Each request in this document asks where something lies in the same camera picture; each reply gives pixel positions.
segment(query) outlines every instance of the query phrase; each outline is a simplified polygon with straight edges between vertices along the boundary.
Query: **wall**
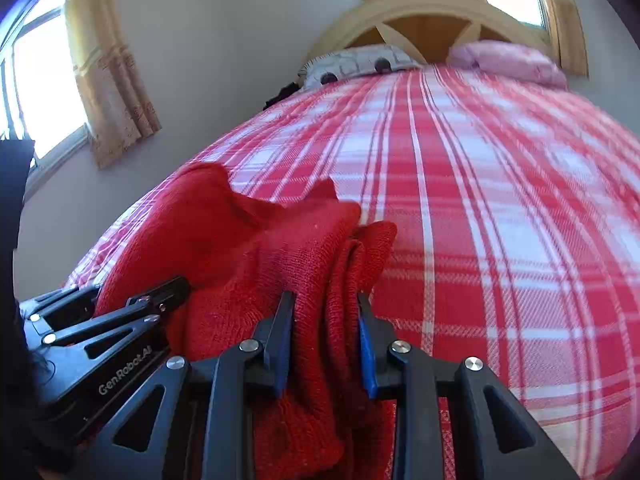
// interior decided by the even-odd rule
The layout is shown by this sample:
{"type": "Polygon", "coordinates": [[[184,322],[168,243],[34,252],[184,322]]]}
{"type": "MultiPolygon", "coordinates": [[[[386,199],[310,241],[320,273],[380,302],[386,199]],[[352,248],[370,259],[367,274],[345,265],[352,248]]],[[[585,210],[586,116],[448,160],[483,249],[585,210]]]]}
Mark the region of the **wall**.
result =
{"type": "MultiPolygon", "coordinates": [[[[292,81],[360,0],[117,0],[162,130],[98,171],[87,148],[26,203],[15,257],[25,299],[55,288],[133,202],[292,81]]],[[[591,79],[571,85],[640,134],[640,51],[606,0],[576,0],[591,79]]]]}
{"type": "Polygon", "coordinates": [[[572,90],[640,135],[640,50],[607,0],[575,0],[587,45],[589,79],[572,77],[572,90]]]}

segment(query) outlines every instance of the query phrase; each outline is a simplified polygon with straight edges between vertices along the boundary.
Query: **pink pillow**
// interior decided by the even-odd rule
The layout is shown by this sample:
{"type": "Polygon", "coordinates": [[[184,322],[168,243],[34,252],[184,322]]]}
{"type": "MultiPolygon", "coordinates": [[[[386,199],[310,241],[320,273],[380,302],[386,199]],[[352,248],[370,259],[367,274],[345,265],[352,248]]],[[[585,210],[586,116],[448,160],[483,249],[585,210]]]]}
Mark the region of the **pink pillow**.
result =
{"type": "Polygon", "coordinates": [[[528,46],[482,40],[454,46],[447,62],[456,68],[485,72],[567,89],[566,76],[547,56],[528,46]]]}

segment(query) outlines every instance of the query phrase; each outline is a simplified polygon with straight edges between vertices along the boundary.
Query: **headboard panel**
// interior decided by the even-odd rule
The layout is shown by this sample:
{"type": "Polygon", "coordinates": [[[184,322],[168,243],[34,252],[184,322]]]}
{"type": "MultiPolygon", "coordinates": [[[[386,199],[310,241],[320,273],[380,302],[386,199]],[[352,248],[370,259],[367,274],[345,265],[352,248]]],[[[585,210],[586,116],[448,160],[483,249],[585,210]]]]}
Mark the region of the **headboard panel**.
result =
{"type": "Polygon", "coordinates": [[[421,62],[444,62],[450,47],[476,40],[549,46],[527,25],[482,0],[367,0],[347,12],[313,46],[307,59],[336,50],[389,43],[421,62]]]}

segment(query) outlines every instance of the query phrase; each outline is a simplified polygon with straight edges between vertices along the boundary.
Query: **pillow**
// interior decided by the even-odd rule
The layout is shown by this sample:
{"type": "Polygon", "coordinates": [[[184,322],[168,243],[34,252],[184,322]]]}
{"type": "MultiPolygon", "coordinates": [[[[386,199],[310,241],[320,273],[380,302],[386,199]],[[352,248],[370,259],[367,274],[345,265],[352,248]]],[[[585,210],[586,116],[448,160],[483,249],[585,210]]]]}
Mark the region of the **pillow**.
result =
{"type": "Polygon", "coordinates": [[[454,46],[447,63],[456,68],[485,72],[567,89],[566,76],[547,56],[528,46],[503,41],[475,41],[454,46]]]}
{"type": "Polygon", "coordinates": [[[302,89],[309,90],[361,75],[384,74],[419,67],[417,61],[398,47],[376,44],[347,48],[315,57],[300,69],[298,76],[305,82],[302,89]]]}

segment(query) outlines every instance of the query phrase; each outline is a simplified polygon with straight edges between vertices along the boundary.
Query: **metal screw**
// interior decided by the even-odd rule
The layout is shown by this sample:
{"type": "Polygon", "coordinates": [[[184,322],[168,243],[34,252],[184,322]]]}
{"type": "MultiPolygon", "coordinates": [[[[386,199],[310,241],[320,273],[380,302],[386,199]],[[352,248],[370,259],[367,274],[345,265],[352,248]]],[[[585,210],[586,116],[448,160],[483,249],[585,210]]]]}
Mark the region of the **metal screw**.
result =
{"type": "Polygon", "coordinates": [[[467,357],[465,359],[465,366],[469,368],[469,370],[477,372],[478,370],[482,370],[484,363],[482,362],[482,359],[478,357],[467,357]]]}
{"type": "Polygon", "coordinates": [[[391,343],[391,349],[399,354],[406,354],[409,350],[411,350],[411,345],[407,341],[398,339],[397,341],[393,341],[391,343]]]}
{"type": "Polygon", "coordinates": [[[260,343],[255,339],[245,339],[240,343],[240,349],[243,352],[255,352],[258,348],[260,348],[260,343]]]}
{"type": "Polygon", "coordinates": [[[186,362],[187,361],[184,360],[184,357],[174,355],[166,360],[166,367],[169,368],[169,370],[179,370],[186,364],[186,362]]]}

